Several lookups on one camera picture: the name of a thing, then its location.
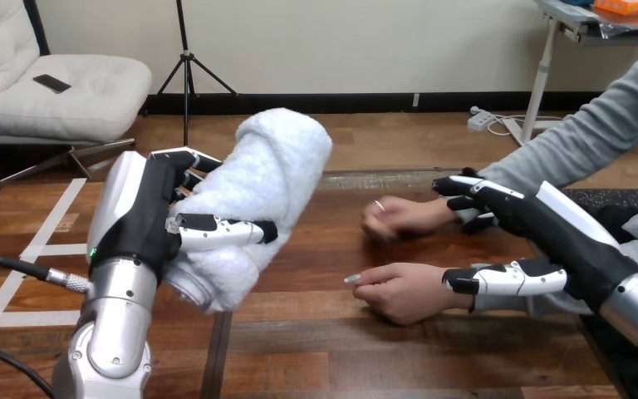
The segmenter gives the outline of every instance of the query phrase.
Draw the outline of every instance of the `white wall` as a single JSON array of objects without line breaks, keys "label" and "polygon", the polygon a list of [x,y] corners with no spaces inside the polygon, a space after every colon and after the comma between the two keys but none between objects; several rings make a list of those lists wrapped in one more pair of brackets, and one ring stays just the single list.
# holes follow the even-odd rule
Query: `white wall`
[{"label": "white wall", "polygon": [[[37,4],[53,53],[136,58],[153,72],[151,92],[179,60],[174,0]],[[183,5],[190,50],[241,93],[530,91],[546,36],[532,0]],[[548,90],[603,90],[638,58],[638,48],[579,47],[558,39]],[[199,92],[224,92],[197,67],[194,79]],[[166,92],[181,91],[177,75]]]}]

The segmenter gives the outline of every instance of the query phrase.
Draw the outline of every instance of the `white towel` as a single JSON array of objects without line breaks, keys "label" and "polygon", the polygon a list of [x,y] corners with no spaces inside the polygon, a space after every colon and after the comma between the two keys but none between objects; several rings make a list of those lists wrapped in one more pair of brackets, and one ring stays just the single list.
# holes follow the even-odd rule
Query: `white towel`
[{"label": "white towel", "polygon": [[223,165],[170,211],[214,214],[221,219],[272,220],[269,244],[180,254],[164,279],[206,313],[234,310],[258,281],[307,206],[331,153],[331,138],[312,118],[286,109],[244,121]]}]

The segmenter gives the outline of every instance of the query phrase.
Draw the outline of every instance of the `orange box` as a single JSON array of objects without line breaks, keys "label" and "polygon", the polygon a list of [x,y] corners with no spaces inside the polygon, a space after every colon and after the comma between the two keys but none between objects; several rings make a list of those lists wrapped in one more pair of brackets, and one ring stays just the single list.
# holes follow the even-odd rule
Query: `orange box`
[{"label": "orange box", "polygon": [[638,14],[638,0],[596,0],[594,7],[622,15]]}]

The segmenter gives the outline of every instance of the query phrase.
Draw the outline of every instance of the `black cable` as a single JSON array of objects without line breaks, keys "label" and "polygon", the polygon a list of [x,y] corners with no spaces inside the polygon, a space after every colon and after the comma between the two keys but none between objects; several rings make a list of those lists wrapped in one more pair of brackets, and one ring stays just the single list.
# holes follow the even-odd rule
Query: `black cable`
[{"label": "black cable", "polygon": [[[29,276],[33,276],[34,278],[37,278],[41,281],[47,281],[47,275],[50,273],[49,268],[43,268],[42,266],[31,264],[30,262],[23,262],[22,260],[18,259],[8,259],[0,257],[0,266],[27,274]],[[27,375],[28,378],[35,382],[35,384],[40,387],[40,389],[42,389],[42,391],[45,392],[48,397],[54,399],[55,393],[52,391],[52,387],[50,387],[50,384],[48,384],[42,377],[40,377],[40,375],[38,375],[35,370],[21,363],[15,357],[12,357],[7,353],[1,351],[0,361],[9,364],[12,367],[15,367],[19,372]]]},{"label": "black cable", "polygon": [[3,258],[0,256],[0,266],[9,268],[23,274],[27,274],[41,281],[47,281],[47,275],[50,273],[50,268],[44,268],[30,262],[24,262],[18,259]]},{"label": "black cable", "polygon": [[21,363],[15,357],[12,357],[11,355],[1,351],[0,351],[0,361],[15,367],[19,372],[22,372],[23,374],[27,375],[28,378],[30,378],[33,382],[35,382],[35,385],[37,385],[40,389],[42,389],[43,392],[45,392],[47,397],[50,397],[51,399],[55,399],[55,392],[52,391],[52,387],[50,387],[50,384],[48,384],[47,381],[42,379],[42,377],[40,377],[40,375],[37,372],[35,372],[35,370]]}]

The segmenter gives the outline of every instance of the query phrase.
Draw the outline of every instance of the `white desk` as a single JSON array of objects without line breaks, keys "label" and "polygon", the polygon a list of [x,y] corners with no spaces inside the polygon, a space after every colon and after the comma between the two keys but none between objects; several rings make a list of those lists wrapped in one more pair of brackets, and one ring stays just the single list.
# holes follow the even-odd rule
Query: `white desk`
[{"label": "white desk", "polygon": [[554,42],[558,33],[580,45],[627,45],[638,46],[638,32],[633,35],[619,35],[604,39],[601,37],[596,15],[581,7],[570,6],[560,0],[534,0],[542,9],[543,19],[549,25],[544,54],[539,62],[537,77],[534,81],[532,96],[529,99],[527,115],[522,127],[514,120],[503,120],[519,145],[525,145],[532,139],[534,129],[547,129],[557,121],[537,121],[539,105],[544,88],[547,85],[549,69],[552,65]]}]

